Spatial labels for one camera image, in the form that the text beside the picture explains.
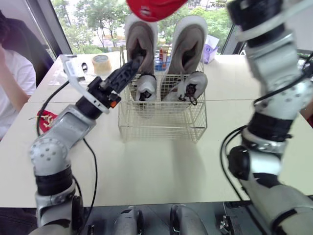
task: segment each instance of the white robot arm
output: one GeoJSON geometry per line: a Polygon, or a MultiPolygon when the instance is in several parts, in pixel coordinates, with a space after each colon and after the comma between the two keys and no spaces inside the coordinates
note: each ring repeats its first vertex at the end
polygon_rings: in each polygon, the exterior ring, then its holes
{"type": "Polygon", "coordinates": [[[228,155],[228,168],[274,234],[312,234],[312,200],[277,179],[292,122],[313,97],[312,81],[297,68],[294,36],[279,18],[290,10],[283,11],[281,0],[234,0],[228,10],[243,30],[240,38],[247,39],[246,57],[263,95],[241,133],[242,144],[228,155]]]}
{"type": "MultiPolygon", "coordinates": [[[[135,77],[142,58],[126,63],[105,81],[96,77],[75,105],[68,105],[55,119],[52,128],[40,135],[31,146],[37,184],[37,224],[34,234],[77,234],[83,225],[82,201],[75,196],[75,181],[68,157],[70,149],[96,125],[96,119],[121,98],[118,94],[135,77]]],[[[69,58],[62,56],[64,69],[71,83],[77,86],[69,58]]]]}

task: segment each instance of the wire basket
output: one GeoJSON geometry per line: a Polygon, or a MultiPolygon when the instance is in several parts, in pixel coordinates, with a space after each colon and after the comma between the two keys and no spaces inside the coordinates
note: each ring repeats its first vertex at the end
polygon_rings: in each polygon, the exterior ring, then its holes
{"type": "MultiPolygon", "coordinates": [[[[203,71],[203,63],[198,66],[203,71]]],[[[207,129],[205,94],[190,102],[164,102],[161,96],[189,75],[165,75],[156,72],[157,99],[154,102],[134,101],[137,75],[121,94],[118,126],[123,141],[172,139],[197,142],[207,129]],[[166,83],[161,82],[166,76],[166,83]]]]}

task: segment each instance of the shoe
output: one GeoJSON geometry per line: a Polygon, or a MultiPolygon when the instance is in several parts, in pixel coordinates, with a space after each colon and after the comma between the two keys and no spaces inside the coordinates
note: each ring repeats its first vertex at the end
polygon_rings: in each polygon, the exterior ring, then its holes
{"type": "Polygon", "coordinates": [[[187,101],[193,105],[197,105],[197,99],[204,93],[206,86],[206,75],[203,72],[193,72],[175,85],[164,97],[163,101],[187,101]]]}
{"type": "MultiPolygon", "coordinates": [[[[134,101],[156,101],[157,81],[154,77],[154,58],[157,48],[157,23],[149,23],[131,14],[126,18],[125,35],[128,61],[143,57],[138,70],[141,76],[135,83],[135,92],[132,92],[134,101]]],[[[153,105],[145,103],[135,104],[138,114],[150,118],[154,111],[153,105]]]]}
{"type": "Polygon", "coordinates": [[[162,101],[197,100],[207,86],[205,74],[197,72],[190,79],[184,74],[197,70],[207,35],[207,23],[200,16],[187,16],[175,27],[171,63],[161,82],[162,101]]]}

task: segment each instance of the person's arm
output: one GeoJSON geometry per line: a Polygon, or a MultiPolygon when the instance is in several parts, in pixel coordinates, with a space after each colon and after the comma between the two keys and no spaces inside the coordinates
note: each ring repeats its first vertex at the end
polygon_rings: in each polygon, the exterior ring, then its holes
{"type": "Polygon", "coordinates": [[[19,86],[5,64],[4,49],[0,45],[0,86],[2,86],[13,107],[19,112],[28,101],[29,95],[19,86]]]}

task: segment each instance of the white table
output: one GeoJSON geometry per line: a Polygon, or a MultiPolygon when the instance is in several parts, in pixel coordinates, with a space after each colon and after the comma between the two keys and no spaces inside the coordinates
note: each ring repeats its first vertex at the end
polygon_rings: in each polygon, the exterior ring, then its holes
{"type": "MultiPolygon", "coordinates": [[[[217,79],[220,79],[221,86],[215,89],[220,90],[220,94],[225,89],[230,89],[227,78],[217,79]]],[[[256,84],[253,87],[250,77],[246,76],[246,79],[247,82],[239,80],[251,89],[258,89],[256,84]]],[[[125,144],[121,141],[117,126],[118,109],[112,110],[109,115],[102,115],[96,128],[86,137],[97,155],[99,166],[95,205],[238,200],[220,168],[219,149],[223,138],[230,131],[248,123],[253,113],[253,96],[249,93],[246,94],[246,100],[207,101],[208,128],[197,144],[166,140],[132,141],[125,144]]],[[[230,98],[231,92],[225,92],[221,97],[227,95],[230,98]]],[[[47,109],[60,113],[69,103],[52,102],[47,109]]],[[[35,178],[27,152],[36,138],[33,117],[40,107],[41,103],[38,102],[27,103],[0,143],[0,207],[35,206],[35,178]]],[[[305,194],[313,194],[313,187],[307,184],[307,179],[313,177],[313,131],[302,117],[298,117],[291,134],[294,139],[287,147],[280,179],[305,194]]],[[[92,155],[84,143],[80,142],[71,150],[70,157],[72,171],[83,190],[84,204],[88,206],[94,185],[92,155]]]]}
{"type": "MultiPolygon", "coordinates": [[[[119,52],[110,52],[107,55],[110,58],[112,69],[119,68],[119,52]]],[[[89,73],[93,73],[91,62],[93,56],[95,55],[78,56],[82,62],[87,63],[90,68],[89,73]]],[[[46,101],[60,87],[60,85],[50,84],[53,83],[56,76],[61,76],[62,71],[62,62],[58,58],[28,102],[46,101]]],[[[204,65],[204,72],[208,78],[208,86],[205,91],[206,100],[252,100],[259,97],[258,81],[252,78],[244,55],[218,55],[212,63],[204,65]]],[[[73,87],[67,86],[51,102],[75,103],[80,97],[81,95],[73,87]]]]}

